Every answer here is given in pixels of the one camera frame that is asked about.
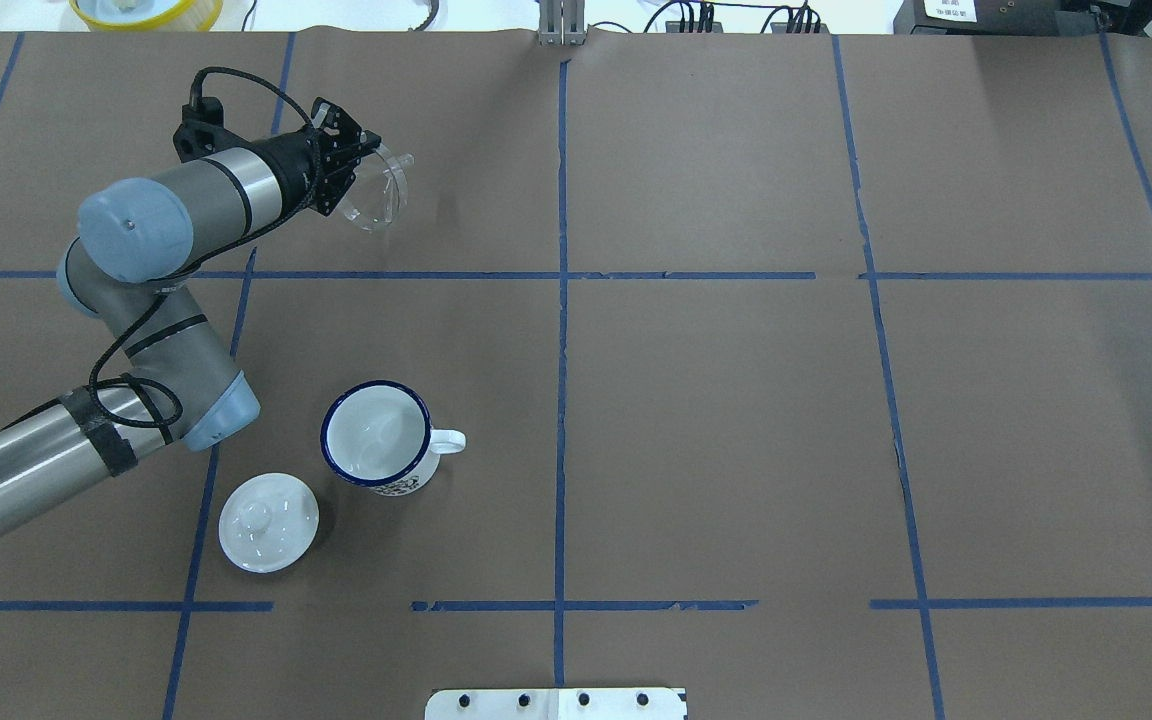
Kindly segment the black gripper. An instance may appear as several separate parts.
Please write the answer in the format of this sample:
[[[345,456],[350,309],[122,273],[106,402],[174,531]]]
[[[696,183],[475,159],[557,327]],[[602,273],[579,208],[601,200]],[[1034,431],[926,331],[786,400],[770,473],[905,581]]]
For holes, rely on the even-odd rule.
[[[310,111],[294,101],[303,124],[271,138],[271,170],[282,192],[280,218],[310,209],[328,217],[355,183],[362,160],[374,156],[381,136],[365,129],[342,106],[317,97]]]

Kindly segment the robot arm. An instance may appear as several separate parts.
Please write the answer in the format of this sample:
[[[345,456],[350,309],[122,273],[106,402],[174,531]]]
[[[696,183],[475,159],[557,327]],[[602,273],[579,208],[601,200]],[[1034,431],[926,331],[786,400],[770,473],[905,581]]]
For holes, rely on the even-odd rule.
[[[247,376],[187,288],[200,266],[311,210],[333,213],[378,132],[325,99],[301,127],[248,141],[192,92],[179,167],[88,196],[56,270],[65,300],[113,342],[86,382],[0,429],[0,537],[180,444],[206,450],[260,414]]]

